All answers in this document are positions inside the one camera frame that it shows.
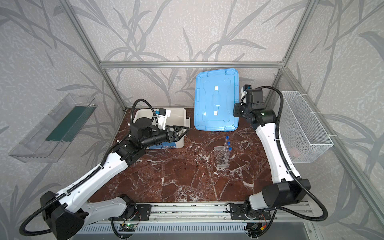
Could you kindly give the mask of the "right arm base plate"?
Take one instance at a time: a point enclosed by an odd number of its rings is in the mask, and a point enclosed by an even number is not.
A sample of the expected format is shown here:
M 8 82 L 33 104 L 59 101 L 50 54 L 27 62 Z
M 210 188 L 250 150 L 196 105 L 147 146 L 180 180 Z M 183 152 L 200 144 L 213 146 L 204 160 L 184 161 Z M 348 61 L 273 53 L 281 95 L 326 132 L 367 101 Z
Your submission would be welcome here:
M 226 210 L 230 213 L 231 220 L 235 221 L 247 221 L 247 220 L 270 220 L 272 218 L 270 212 L 264 210 L 254 211 L 245 204 L 226 204 Z

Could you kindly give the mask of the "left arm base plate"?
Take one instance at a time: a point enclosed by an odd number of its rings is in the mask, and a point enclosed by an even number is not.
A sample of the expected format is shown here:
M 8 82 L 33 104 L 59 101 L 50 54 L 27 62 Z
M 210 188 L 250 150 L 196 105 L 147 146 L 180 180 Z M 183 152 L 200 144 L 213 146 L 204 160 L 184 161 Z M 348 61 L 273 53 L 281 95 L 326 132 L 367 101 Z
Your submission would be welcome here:
M 119 217 L 108 218 L 113 221 L 148 221 L 151 214 L 152 205 L 139 204 L 128 206 L 127 209 Z

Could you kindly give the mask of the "blue plastic lid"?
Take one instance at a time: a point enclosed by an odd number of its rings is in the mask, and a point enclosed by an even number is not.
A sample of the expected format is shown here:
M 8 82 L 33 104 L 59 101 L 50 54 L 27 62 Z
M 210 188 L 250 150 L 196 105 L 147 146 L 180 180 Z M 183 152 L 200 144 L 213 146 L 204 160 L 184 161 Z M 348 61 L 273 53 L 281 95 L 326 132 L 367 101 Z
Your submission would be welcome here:
M 194 125 L 199 131 L 233 132 L 239 126 L 234 107 L 240 102 L 236 69 L 201 72 L 196 77 Z

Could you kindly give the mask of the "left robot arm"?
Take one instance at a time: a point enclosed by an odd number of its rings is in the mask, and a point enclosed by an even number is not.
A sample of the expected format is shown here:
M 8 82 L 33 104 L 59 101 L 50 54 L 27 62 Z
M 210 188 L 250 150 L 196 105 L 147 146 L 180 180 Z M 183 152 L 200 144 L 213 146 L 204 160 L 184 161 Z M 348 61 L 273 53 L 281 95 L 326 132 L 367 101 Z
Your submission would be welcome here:
M 139 118 L 130 126 L 131 132 L 116 143 L 102 162 L 70 186 L 58 193 L 51 191 L 41 197 L 45 206 L 54 198 L 63 198 L 43 210 L 43 219 L 58 240 L 67 240 L 83 226 L 103 219 L 130 218 L 136 212 L 136 204 L 127 195 L 112 200 L 88 204 L 87 200 L 113 177 L 133 165 L 147 148 L 162 143 L 176 143 L 190 130 L 184 126 L 158 128 L 149 118 Z

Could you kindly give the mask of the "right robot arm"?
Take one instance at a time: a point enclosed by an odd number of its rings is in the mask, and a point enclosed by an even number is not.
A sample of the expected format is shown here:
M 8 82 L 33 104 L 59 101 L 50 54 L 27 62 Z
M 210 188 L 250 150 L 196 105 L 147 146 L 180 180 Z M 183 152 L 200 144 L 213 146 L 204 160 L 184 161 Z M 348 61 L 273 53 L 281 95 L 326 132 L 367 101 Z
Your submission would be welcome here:
M 281 99 L 277 112 L 267 109 L 263 101 L 264 89 L 244 85 L 242 98 L 234 107 L 234 116 L 244 118 L 255 130 L 271 169 L 272 185 L 248 198 L 248 207 L 253 211 L 298 204 L 311 188 L 309 180 L 302 179 L 296 170 L 280 134 L 284 100 Z

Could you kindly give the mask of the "clear test tube rack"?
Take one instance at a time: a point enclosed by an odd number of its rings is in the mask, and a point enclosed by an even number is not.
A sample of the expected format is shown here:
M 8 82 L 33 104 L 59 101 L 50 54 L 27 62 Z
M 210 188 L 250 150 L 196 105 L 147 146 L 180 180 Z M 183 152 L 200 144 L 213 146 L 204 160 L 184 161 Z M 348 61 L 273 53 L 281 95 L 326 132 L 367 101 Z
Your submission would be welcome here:
M 224 146 L 214 147 L 216 167 L 218 169 L 225 169 L 229 167 L 229 160 L 225 160 L 225 154 L 223 153 Z

